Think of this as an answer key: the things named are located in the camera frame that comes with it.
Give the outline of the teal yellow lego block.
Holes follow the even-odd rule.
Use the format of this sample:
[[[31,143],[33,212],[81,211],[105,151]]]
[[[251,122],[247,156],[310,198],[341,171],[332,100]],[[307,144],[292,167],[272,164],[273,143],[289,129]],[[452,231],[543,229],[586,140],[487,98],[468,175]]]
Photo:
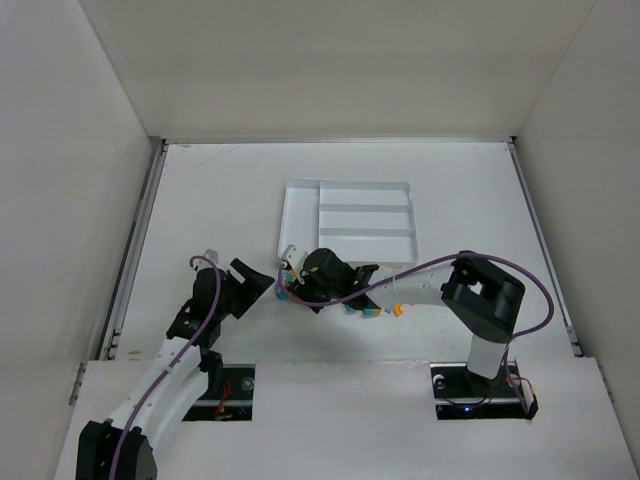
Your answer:
[[[350,305],[345,306],[345,312],[349,315],[361,315],[364,318],[373,318],[377,317],[382,313],[380,308],[364,308],[362,310],[356,309]]]

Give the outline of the teal round printed lego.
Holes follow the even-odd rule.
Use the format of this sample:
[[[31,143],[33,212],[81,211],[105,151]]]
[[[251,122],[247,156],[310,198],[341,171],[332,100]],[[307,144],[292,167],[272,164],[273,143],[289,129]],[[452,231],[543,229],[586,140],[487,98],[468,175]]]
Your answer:
[[[282,270],[279,273],[278,282],[275,287],[275,294],[279,300],[288,301],[289,295],[287,288],[296,280],[296,272],[294,270]]]

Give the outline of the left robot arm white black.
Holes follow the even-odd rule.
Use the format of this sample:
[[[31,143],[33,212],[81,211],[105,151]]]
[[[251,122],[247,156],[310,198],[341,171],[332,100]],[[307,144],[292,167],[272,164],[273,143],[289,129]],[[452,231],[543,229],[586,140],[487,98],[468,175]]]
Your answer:
[[[82,429],[76,478],[157,478],[163,441],[222,375],[222,357],[212,349],[222,321],[241,318],[274,282],[239,259],[227,270],[220,268],[212,250],[192,257],[190,265],[195,271],[191,296],[150,367],[105,420]]]

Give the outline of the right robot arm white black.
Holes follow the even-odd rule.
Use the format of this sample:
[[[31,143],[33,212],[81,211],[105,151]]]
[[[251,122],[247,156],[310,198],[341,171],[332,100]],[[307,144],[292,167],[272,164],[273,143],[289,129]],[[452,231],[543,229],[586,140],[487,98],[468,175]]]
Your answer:
[[[400,271],[378,264],[353,267],[325,248],[302,261],[287,290],[314,311],[331,301],[357,311],[400,304],[446,307],[472,333],[467,370],[490,380],[499,373],[525,294],[519,279],[469,252]]]

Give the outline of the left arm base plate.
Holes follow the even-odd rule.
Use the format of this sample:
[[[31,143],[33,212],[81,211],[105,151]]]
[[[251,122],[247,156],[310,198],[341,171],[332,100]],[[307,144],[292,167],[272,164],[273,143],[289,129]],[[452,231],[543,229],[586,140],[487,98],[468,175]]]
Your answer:
[[[225,364],[208,390],[188,410],[185,422],[251,421],[255,392],[254,364]]]

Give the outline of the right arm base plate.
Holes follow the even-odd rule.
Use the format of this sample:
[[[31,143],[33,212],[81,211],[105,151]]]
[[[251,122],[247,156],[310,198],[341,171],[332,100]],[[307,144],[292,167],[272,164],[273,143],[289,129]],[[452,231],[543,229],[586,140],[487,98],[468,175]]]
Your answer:
[[[464,363],[434,363],[430,375],[438,420],[532,420],[539,411],[535,389],[509,361],[494,379],[471,373]]]

